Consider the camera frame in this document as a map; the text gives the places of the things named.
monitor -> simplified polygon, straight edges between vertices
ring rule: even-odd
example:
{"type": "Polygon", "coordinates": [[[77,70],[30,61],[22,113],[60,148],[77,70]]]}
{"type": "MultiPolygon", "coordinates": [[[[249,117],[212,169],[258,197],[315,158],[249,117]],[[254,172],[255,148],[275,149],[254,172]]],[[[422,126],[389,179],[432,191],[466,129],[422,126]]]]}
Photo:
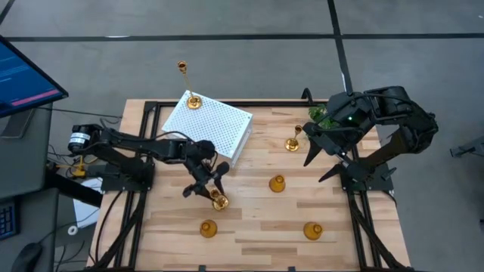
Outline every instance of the monitor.
{"type": "MultiPolygon", "coordinates": [[[[17,113],[21,118],[14,120],[13,116],[9,124],[22,122],[33,114],[25,113],[27,110],[68,96],[59,84],[0,36],[0,118],[17,113]]],[[[14,127],[19,125],[23,130],[26,127],[25,124],[14,127]]]]}

white perforated box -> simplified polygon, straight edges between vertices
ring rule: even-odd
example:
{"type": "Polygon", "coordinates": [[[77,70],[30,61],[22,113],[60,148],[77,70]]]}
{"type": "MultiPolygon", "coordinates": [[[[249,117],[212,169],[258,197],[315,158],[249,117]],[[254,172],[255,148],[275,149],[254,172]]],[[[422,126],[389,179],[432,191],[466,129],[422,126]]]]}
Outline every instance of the white perforated box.
{"type": "Polygon", "coordinates": [[[186,91],[161,128],[162,131],[180,131],[194,141],[212,141],[217,152],[231,159],[231,166],[234,167],[252,132],[252,114],[203,95],[195,95],[202,98],[202,107],[188,109],[190,92],[186,91]]]}

wooden table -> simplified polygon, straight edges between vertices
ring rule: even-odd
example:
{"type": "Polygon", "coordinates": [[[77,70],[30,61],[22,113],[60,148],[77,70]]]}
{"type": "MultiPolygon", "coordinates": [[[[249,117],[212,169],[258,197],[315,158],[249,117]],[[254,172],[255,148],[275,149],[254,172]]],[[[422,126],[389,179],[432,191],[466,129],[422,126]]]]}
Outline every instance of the wooden table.
{"type": "MultiPolygon", "coordinates": [[[[145,100],[128,100],[120,131],[138,134],[145,100]]],[[[182,165],[156,164],[153,189],[147,197],[136,270],[359,270],[346,193],[340,179],[322,183],[318,179],[337,158],[323,151],[303,167],[309,149],[304,134],[294,153],[284,141],[294,135],[294,126],[309,120],[306,107],[244,107],[253,114],[253,133],[235,168],[222,183],[230,206],[217,212],[201,196],[183,198],[182,191],[193,178],[182,165]],[[286,189],[273,193],[268,182],[284,175],[286,189]],[[199,233],[200,223],[213,219],[219,232],[211,239],[199,233]],[[317,241],[309,241],[303,225],[316,221],[324,228],[317,241]]],[[[160,126],[172,108],[163,108],[160,126]]],[[[376,129],[358,144],[360,156],[380,147],[376,129]]],[[[116,193],[104,196],[100,219],[116,193]]],[[[368,193],[377,234],[397,260],[409,265],[395,203],[380,192],[368,193]]],[[[126,193],[117,200],[101,235],[100,255],[119,233],[126,193]]],[[[100,224],[96,227],[98,235],[100,224]]],[[[363,234],[368,264],[371,251],[363,234]]],[[[131,234],[127,239],[123,264],[128,263],[131,234]]],[[[94,254],[95,240],[91,253],[94,254]]]]}

